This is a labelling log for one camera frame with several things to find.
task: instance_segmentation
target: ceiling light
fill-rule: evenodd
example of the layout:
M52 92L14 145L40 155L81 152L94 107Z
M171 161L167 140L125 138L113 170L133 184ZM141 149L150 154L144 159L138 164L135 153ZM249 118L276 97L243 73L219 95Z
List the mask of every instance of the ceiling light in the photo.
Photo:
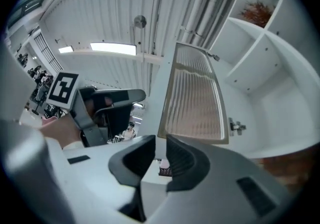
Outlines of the ceiling light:
M133 116L133 118L135 118L135 119L139 119L139 120L142 120L142 118L139 118L139 117L136 117L136 116Z
M37 6L38 4L40 4L39 2L37 2L36 4L30 6L28 9L24 10L25 12L28 11L29 9L31 9L32 7L35 7Z
M137 55L137 47L133 44L92 42L90 45L93 51Z
M140 107L140 108L143 108L143 107L144 107L144 105L139 104L139 103L135 103L135 104L133 104L133 105L136 106L136 107Z
M72 48L72 46L67 46L59 49L59 52L61 54L72 53L73 51L74 49Z

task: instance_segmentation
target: ceiling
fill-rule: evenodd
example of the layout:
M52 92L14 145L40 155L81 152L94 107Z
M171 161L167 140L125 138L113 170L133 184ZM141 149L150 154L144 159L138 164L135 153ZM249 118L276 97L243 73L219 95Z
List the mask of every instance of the ceiling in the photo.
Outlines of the ceiling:
M110 89L143 89L147 97L163 57L182 37L194 0L56 0L39 25L65 70ZM134 27L143 15L146 26ZM137 57L93 52L92 42L137 46ZM58 48L72 46L74 53Z

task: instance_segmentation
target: small object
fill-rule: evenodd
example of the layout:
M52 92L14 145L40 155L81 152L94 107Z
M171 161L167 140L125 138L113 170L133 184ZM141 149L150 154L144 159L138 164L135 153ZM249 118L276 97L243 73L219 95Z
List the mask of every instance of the small object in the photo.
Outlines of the small object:
M159 169L159 176L166 176L166 177L172 177L172 170L171 168L160 168Z
M160 168L167 169L170 167L170 163L167 159L162 159L160 163Z
M230 136L234 136L235 131L237 132L238 135L242 135L242 131L246 130L247 127L243 124L241 124L239 121L235 122L231 117L229 117L229 123L230 123Z
M256 2L247 2L246 8L244 8L244 11L242 11L240 15L246 21L264 28L271 18L272 13L273 10L271 10L269 6L257 0Z
M208 54L209 57L214 58L214 60L217 61L217 62L220 60L220 57L218 55L210 54L208 52L207 52L207 54Z

